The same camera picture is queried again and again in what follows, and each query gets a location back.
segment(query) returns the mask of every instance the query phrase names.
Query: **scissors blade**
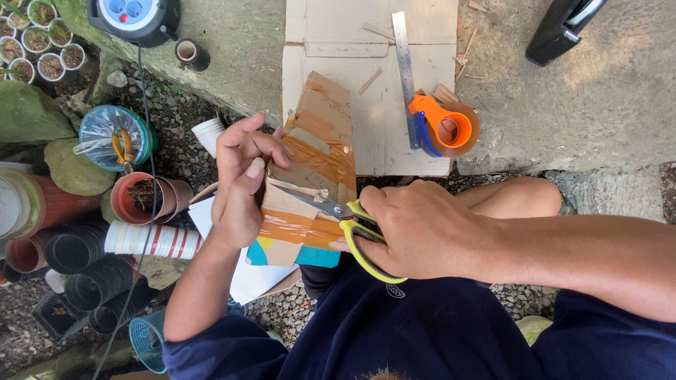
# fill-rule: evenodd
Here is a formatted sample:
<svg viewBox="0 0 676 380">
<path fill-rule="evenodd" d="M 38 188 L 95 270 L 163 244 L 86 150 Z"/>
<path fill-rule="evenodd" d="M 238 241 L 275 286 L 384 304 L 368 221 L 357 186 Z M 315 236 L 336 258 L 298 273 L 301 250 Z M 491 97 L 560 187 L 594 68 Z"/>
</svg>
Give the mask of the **scissors blade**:
<svg viewBox="0 0 676 380">
<path fill-rule="evenodd" d="M 327 198 L 323 202 L 317 202 L 314 201 L 314 197 L 311 195 L 301 193 L 300 191 L 292 190 L 292 189 L 287 189 L 286 187 L 281 187 L 277 185 L 272 185 L 276 187 L 277 189 L 280 189 L 281 191 L 284 191 L 285 193 L 292 195 L 294 198 L 305 202 L 309 206 L 312 206 L 316 208 L 317 210 L 325 213 L 326 215 L 329 216 L 334 216 L 335 218 L 342 219 L 345 215 L 345 207 L 340 207 L 341 212 L 336 212 L 336 206 L 339 206 L 338 203 L 336 203 L 333 199 Z"/>
</svg>

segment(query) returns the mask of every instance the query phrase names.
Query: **navy blue shirt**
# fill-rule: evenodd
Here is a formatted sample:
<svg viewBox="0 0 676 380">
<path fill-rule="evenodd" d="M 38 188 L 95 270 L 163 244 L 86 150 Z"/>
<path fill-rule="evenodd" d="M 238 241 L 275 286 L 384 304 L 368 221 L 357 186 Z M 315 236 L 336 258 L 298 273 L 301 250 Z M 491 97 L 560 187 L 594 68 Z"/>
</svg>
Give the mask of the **navy blue shirt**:
<svg viewBox="0 0 676 380">
<path fill-rule="evenodd" d="M 676 324 L 562 290 L 529 347 L 490 289 L 461 278 L 380 282 L 355 265 L 289 352 L 244 316 L 164 344 L 174 379 L 674 379 Z"/>
</svg>

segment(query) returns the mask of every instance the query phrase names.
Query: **hand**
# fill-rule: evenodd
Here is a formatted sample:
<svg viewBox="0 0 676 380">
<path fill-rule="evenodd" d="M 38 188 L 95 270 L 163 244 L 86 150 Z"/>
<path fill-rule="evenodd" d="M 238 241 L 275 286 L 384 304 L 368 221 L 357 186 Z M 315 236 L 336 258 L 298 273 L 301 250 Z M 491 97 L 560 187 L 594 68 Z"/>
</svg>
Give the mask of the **hand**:
<svg viewBox="0 0 676 380">
<path fill-rule="evenodd" d="M 216 141 L 218 192 L 212 206 L 209 237 L 233 249 L 248 247 L 263 223 L 254 195 L 265 175 L 270 156 L 281 168 L 288 168 L 293 155 L 282 143 L 282 129 L 272 136 L 256 131 L 265 116 L 257 114 L 229 126 Z"/>
<path fill-rule="evenodd" d="M 475 278 L 484 268 L 482 252 L 491 241 L 489 218 L 474 215 L 462 202 L 431 181 L 407 187 L 369 186 L 362 207 L 378 222 L 387 245 L 356 237 L 371 262 L 393 276 L 412 279 Z M 347 244 L 335 245 L 349 251 Z"/>
</svg>

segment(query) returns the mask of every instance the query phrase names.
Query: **knee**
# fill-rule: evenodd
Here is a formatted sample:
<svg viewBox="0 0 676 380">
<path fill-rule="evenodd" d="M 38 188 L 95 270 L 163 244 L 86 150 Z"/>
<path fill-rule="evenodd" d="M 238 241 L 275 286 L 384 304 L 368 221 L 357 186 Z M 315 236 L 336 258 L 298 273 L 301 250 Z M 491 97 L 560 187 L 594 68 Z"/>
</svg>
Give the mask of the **knee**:
<svg viewBox="0 0 676 380">
<path fill-rule="evenodd" d="M 529 204 L 534 216 L 556 216 L 561 209 L 561 193 L 550 180 L 523 176 L 509 180 Z"/>
</svg>

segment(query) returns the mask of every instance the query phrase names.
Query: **black cable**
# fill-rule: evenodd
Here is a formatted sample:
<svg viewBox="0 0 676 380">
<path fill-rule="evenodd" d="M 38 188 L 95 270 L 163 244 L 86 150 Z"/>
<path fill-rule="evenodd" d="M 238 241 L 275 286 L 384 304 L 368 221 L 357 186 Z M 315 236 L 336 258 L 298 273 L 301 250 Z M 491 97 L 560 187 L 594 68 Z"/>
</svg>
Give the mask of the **black cable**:
<svg viewBox="0 0 676 380">
<path fill-rule="evenodd" d="M 139 72 L 141 73 L 141 92 L 143 94 L 143 109 L 145 110 L 145 124 L 148 126 L 148 128 L 153 128 L 150 125 L 150 119 L 148 116 L 148 98 L 145 96 L 145 81 L 143 80 L 143 65 L 141 64 L 141 47 L 139 46 Z M 150 152 L 150 168 L 151 172 L 153 174 L 153 214 L 150 219 L 150 225 L 148 228 L 148 235 L 145 237 L 145 244 L 143 245 L 143 252 L 141 252 L 141 259 L 139 260 L 139 266 L 136 270 L 136 276 L 134 277 L 134 281 L 131 284 L 131 288 L 129 288 L 129 294 L 127 295 L 127 299 L 124 302 L 124 306 L 122 307 L 122 312 L 120 313 L 120 318 L 118 319 L 118 324 L 115 326 L 115 330 L 113 330 L 113 335 L 110 337 L 110 340 L 108 341 L 108 347 L 105 348 L 105 352 L 103 353 L 103 357 L 101 358 L 101 362 L 96 368 L 96 372 L 94 372 L 94 377 L 92 380 L 96 380 L 96 378 L 99 376 L 99 372 L 101 372 L 101 367 L 103 366 L 103 363 L 105 362 L 105 359 L 108 357 L 108 354 L 110 353 L 110 348 L 113 346 L 113 341 L 115 340 L 115 335 L 117 335 L 118 330 L 121 327 L 122 320 L 124 313 L 126 312 L 127 306 L 129 305 L 129 300 L 131 299 L 131 295 L 134 292 L 134 287 L 136 286 L 136 282 L 141 278 L 141 265 L 143 265 L 143 258 L 145 257 L 145 250 L 148 246 L 148 241 L 150 241 L 150 232 L 153 230 L 153 222 L 155 220 L 155 209 L 157 208 L 158 205 L 158 180 L 155 177 L 155 160 L 153 159 L 153 152 Z"/>
</svg>

